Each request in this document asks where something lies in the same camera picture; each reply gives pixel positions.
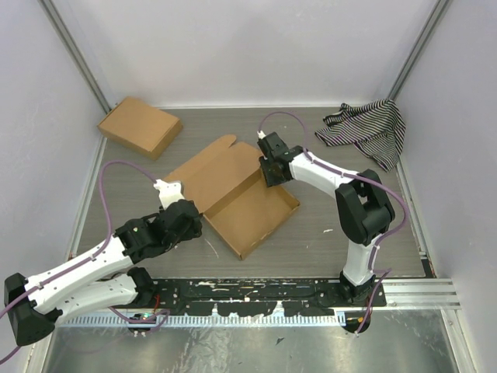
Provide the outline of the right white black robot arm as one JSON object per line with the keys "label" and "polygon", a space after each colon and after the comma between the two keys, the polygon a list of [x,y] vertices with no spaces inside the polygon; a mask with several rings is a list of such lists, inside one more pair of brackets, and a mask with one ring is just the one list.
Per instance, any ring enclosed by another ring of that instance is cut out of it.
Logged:
{"label": "right white black robot arm", "polygon": [[389,229],[395,212],[378,175],[353,173],[314,157],[300,145],[289,148],[273,132],[258,132],[259,164],[266,185],[292,180],[309,184],[335,199],[341,229],[349,240],[339,291],[350,306],[362,305],[374,287],[375,244]]}

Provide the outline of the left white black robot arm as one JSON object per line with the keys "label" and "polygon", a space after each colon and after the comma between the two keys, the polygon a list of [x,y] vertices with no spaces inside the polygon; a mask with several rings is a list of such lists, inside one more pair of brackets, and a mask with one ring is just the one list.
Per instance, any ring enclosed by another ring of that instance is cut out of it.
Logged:
{"label": "left white black robot arm", "polygon": [[151,306],[156,286],[138,263],[199,238],[201,217],[191,200],[178,200],[154,214],[130,219],[95,248],[59,267],[30,277],[7,277],[5,314],[17,347],[42,340],[82,313],[118,305]]}

